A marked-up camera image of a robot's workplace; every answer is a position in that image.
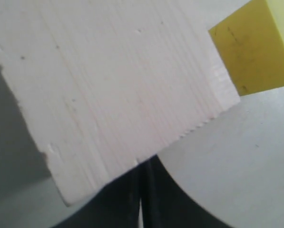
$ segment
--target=wood grain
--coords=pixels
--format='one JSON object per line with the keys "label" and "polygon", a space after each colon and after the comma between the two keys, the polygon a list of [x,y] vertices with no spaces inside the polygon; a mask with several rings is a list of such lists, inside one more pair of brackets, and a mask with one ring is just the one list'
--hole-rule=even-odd
{"label": "wood grain", "polygon": [[72,204],[239,101],[191,1],[0,0],[0,65]]}

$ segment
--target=black object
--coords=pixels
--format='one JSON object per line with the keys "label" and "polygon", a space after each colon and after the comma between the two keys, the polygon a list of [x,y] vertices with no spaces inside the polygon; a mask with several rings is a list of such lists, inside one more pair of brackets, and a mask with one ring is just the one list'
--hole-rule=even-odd
{"label": "black object", "polygon": [[55,228],[229,228],[193,202],[157,156],[106,186],[78,213]]}

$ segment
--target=yellow foam block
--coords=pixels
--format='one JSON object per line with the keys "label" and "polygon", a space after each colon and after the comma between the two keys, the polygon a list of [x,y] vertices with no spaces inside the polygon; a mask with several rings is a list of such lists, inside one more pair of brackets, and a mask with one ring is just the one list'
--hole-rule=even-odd
{"label": "yellow foam block", "polygon": [[240,95],[284,86],[284,0],[252,0],[210,34]]}

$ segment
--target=wooden board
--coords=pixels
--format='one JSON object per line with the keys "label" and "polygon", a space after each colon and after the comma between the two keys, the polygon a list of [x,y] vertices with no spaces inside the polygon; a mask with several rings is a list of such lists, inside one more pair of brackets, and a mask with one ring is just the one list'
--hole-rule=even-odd
{"label": "wooden board", "polygon": [[238,103],[191,1],[0,0],[0,65],[72,204]]}
{"label": "wooden board", "polygon": [[284,86],[284,0],[252,0],[210,34],[240,95]]}

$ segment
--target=yellow block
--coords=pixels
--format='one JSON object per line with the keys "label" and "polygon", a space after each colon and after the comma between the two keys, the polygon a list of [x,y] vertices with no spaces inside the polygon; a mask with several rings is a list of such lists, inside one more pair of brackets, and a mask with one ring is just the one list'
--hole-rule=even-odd
{"label": "yellow block", "polygon": [[240,95],[284,86],[284,0],[252,0],[210,34]]}

